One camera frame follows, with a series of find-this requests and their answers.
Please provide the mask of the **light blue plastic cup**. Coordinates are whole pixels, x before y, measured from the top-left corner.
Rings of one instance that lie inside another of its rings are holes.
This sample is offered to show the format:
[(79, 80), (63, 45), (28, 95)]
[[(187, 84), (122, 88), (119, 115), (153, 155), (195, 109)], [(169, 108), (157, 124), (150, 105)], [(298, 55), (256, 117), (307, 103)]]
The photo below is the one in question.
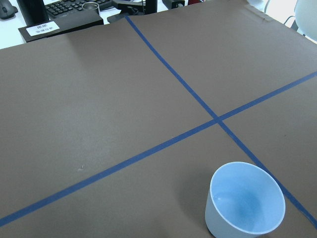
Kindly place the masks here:
[(275, 179), (258, 166), (230, 162), (213, 174), (205, 223), (216, 238), (257, 238), (277, 229), (286, 211)]

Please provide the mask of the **black box with white label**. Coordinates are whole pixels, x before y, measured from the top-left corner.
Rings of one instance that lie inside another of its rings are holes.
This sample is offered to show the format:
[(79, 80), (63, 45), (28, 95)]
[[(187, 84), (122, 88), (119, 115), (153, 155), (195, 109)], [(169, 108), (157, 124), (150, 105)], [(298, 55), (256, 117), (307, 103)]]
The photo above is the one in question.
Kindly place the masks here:
[(25, 26), (19, 28), (18, 31), (25, 42), (32, 42), (103, 24), (104, 20), (97, 13), (86, 10), (55, 18), (42, 24)]

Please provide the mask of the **black computer keyboard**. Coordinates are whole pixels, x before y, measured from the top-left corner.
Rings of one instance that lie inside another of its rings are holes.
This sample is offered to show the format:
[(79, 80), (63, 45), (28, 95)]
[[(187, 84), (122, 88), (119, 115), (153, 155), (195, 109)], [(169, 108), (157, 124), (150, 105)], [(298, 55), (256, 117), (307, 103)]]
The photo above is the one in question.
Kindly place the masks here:
[(99, 5), (100, 11), (113, 8), (111, 0), (58, 0), (45, 5), (48, 15), (52, 18), (63, 17), (72, 13), (81, 12), (83, 5), (94, 2)]

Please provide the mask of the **white office chair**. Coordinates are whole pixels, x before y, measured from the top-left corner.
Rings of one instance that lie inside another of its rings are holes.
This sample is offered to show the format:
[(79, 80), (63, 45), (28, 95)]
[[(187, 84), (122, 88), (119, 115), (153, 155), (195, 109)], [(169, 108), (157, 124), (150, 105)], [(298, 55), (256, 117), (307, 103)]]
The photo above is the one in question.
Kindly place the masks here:
[(302, 35), (308, 37), (315, 43), (317, 42), (317, 1), (298, 0), (294, 7), (294, 15), (289, 16), (287, 21), (294, 17), (295, 20), (291, 28), (295, 31), (300, 30)]

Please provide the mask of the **black computer mouse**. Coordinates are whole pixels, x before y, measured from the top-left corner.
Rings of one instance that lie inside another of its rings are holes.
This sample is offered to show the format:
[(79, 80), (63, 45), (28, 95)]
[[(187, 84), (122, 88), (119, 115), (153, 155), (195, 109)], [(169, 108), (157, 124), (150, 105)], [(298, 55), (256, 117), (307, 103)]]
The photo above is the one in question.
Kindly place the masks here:
[(12, 6), (10, 3), (1, 3), (0, 4), (0, 18), (1, 18), (1, 20), (13, 18), (17, 12), (18, 12), (18, 9), (15, 6)]

